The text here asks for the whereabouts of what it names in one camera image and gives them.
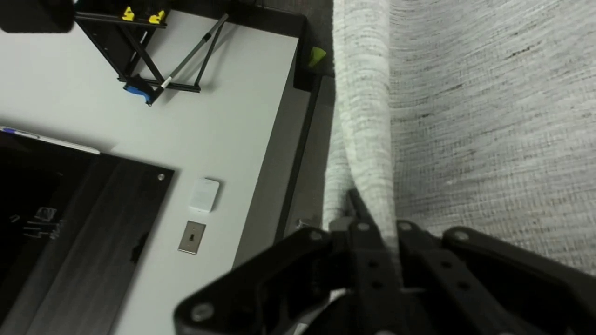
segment black mount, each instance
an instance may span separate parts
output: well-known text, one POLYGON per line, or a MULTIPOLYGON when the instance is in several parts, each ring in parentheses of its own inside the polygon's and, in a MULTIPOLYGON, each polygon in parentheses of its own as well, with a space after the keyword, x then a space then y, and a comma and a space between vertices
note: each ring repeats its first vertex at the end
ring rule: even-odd
POLYGON ((284 333, 336 289, 305 335, 596 333, 593 277, 467 227, 396 227, 400 266, 373 224, 301 229, 185 298, 176 333, 284 333))
MULTIPOLYGON (((165 88, 165 75, 159 73, 156 63, 146 52, 150 37, 156 30, 163 30, 167 24, 167 15, 170 0, 79 0, 74 6, 74 21, 105 58, 105 62, 116 73, 116 80, 124 82, 124 90, 135 95, 144 97, 144 103, 150 106, 165 88), (122 13, 129 9, 133 19, 126 21, 122 13), (152 78, 139 76, 139 62, 146 65, 152 78)), ((221 13, 232 9, 232 2, 221 4, 221 13)), ((200 69, 193 84, 169 82, 167 90, 200 93, 200 78, 208 65, 208 60, 217 43, 223 24, 217 26, 213 37, 208 41, 208 50, 202 56, 200 69)))

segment white fabric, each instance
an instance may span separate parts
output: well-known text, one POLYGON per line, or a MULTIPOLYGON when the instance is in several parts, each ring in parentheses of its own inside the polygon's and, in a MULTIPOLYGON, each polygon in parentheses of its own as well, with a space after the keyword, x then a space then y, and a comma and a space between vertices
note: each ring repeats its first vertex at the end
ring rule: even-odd
POLYGON ((357 186, 394 218, 468 225, 596 274, 596 6, 334 0, 323 222, 357 186))

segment white desk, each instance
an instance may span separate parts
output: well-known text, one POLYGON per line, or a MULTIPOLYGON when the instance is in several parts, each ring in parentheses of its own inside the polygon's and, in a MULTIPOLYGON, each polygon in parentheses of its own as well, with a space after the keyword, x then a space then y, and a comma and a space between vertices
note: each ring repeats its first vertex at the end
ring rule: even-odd
MULTIPOLYGON (((172 56, 156 54, 161 73, 211 24, 172 13, 165 30, 172 56)), ((167 91, 146 108, 122 91, 77 28, 66 36, 0 32, 0 125, 176 171, 115 333, 172 333, 174 305, 232 266, 295 45, 295 37, 226 24, 202 76, 204 91, 167 91), (202 177, 223 181, 208 216, 187 210, 191 186, 202 177), (187 220, 206 224, 198 255, 176 250, 187 220)))

